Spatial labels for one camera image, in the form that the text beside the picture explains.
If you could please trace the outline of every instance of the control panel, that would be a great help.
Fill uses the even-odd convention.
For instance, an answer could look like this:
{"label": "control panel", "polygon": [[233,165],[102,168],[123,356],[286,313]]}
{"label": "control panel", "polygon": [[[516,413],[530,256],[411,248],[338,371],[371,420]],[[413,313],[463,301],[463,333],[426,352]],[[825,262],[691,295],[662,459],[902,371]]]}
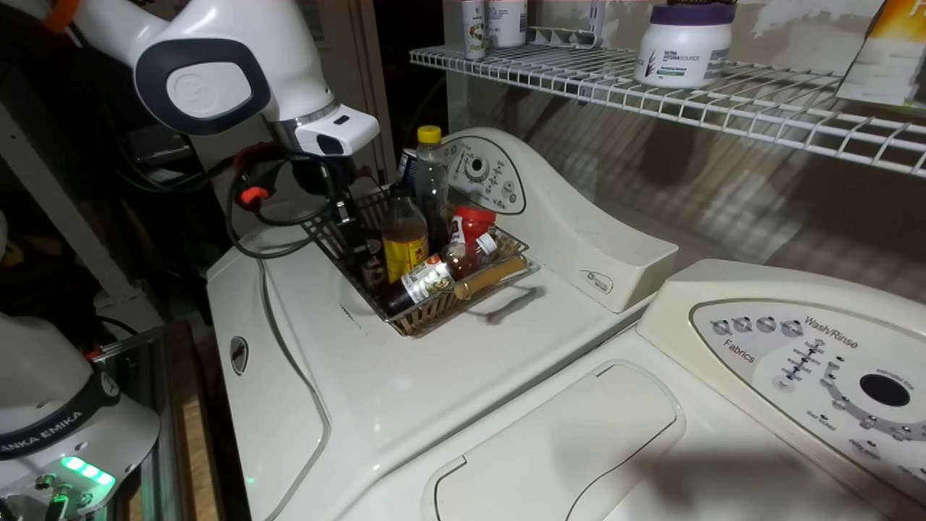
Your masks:
{"label": "control panel", "polygon": [[926,507],[926,337],[795,301],[691,308],[711,352],[793,423]]}
{"label": "control panel", "polygon": [[491,207],[534,266],[608,308],[628,308],[675,272],[675,242],[605,213],[517,136],[471,128],[452,132],[446,151],[453,198]]}
{"label": "control panel", "polygon": [[527,207],[521,174],[511,155],[490,138],[449,138],[449,185],[468,193],[495,213],[521,213]]}

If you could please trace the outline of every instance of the red bottle cap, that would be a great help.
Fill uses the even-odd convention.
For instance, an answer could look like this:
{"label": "red bottle cap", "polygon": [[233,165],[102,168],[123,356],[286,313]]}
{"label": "red bottle cap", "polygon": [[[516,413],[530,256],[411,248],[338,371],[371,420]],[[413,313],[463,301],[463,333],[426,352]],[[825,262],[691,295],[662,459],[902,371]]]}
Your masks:
{"label": "red bottle cap", "polygon": [[463,217],[466,242],[475,242],[479,233],[487,233],[495,225],[495,210],[479,204],[456,204],[453,213]]}

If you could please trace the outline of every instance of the small bottle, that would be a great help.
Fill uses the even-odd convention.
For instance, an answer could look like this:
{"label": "small bottle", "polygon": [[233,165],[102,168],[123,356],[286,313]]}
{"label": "small bottle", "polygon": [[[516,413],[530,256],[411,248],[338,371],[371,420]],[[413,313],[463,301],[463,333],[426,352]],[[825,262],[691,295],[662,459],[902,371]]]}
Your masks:
{"label": "small bottle", "polygon": [[633,78],[653,87],[705,87],[725,60],[735,7],[709,6],[653,6],[639,41]]}
{"label": "small bottle", "polygon": [[443,129],[436,125],[417,128],[417,146],[409,158],[406,181],[411,185],[417,207],[429,220],[429,245],[439,251],[449,242],[449,158],[443,151]]}
{"label": "small bottle", "polygon": [[341,262],[358,274],[368,290],[380,290],[385,284],[381,238],[372,238],[371,229],[355,220],[349,198],[336,198],[332,222],[341,242]]}
{"label": "small bottle", "polygon": [[393,187],[381,222],[385,281],[400,281],[409,269],[429,256],[429,220],[406,187]]}
{"label": "small bottle", "polygon": [[527,0],[490,0],[490,44],[491,45],[527,44]]}
{"label": "small bottle", "polygon": [[463,217],[453,213],[452,222],[453,225],[452,225],[452,240],[446,245],[446,261],[453,277],[466,277],[479,269],[479,256],[475,251],[475,242],[466,242],[463,238]]}
{"label": "small bottle", "polygon": [[487,48],[490,48],[487,0],[463,0],[463,44],[466,44],[468,60],[487,57]]}
{"label": "small bottle", "polygon": [[423,306],[439,295],[449,295],[452,290],[452,266],[439,255],[430,255],[429,261],[423,261],[419,266],[413,266],[390,284],[390,290],[385,293],[385,313],[400,314],[411,306]]}

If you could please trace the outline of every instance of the metal rack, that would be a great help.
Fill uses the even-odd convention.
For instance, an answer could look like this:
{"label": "metal rack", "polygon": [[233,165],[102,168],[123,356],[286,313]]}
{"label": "metal rack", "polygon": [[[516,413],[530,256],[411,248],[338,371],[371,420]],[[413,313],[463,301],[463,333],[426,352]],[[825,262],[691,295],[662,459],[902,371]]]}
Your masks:
{"label": "metal rack", "polygon": [[730,64],[705,88],[665,88],[633,80],[633,51],[547,45],[495,48],[482,60],[429,45],[411,64],[926,175],[926,125],[866,116],[837,97],[838,74]]}
{"label": "metal rack", "polygon": [[[390,191],[380,187],[355,198],[355,213],[365,229],[381,229],[388,220]],[[498,240],[498,255],[491,262],[479,266],[478,272],[453,281],[452,285],[430,295],[426,303],[417,303],[400,314],[388,314],[381,306],[381,295],[375,285],[368,285],[355,266],[346,262],[346,240],[338,225],[329,220],[327,210],[310,220],[317,248],[338,266],[338,272],[352,284],[352,290],[371,303],[371,308],[388,321],[401,336],[426,333],[429,327],[452,319],[459,313],[475,295],[491,293],[501,274],[524,272],[530,261],[524,256],[527,242],[516,233],[495,225],[491,238]]]}

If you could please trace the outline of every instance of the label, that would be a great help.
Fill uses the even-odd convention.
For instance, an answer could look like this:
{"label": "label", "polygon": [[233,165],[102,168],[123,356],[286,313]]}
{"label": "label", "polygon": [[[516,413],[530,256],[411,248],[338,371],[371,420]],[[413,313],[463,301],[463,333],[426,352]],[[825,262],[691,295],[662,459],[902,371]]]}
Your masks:
{"label": "label", "polygon": [[400,281],[406,272],[411,272],[417,262],[429,255],[429,238],[411,238],[411,240],[381,240],[385,248],[385,277]]}
{"label": "label", "polygon": [[453,285],[452,269],[439,256],[429,256],[429,262],[411,269],[401,277],[406,293],[419,306]]}
{"label": "label", "polygon": [[722,68],[725,48],[649,48],[633,78],[656,87],[702,87]]}
{"label": "label", "polygon": [[471,60],[487,57],[490,31],[487,31],[482,0],[463,0],[463,41],[466,41],[466,57]]}

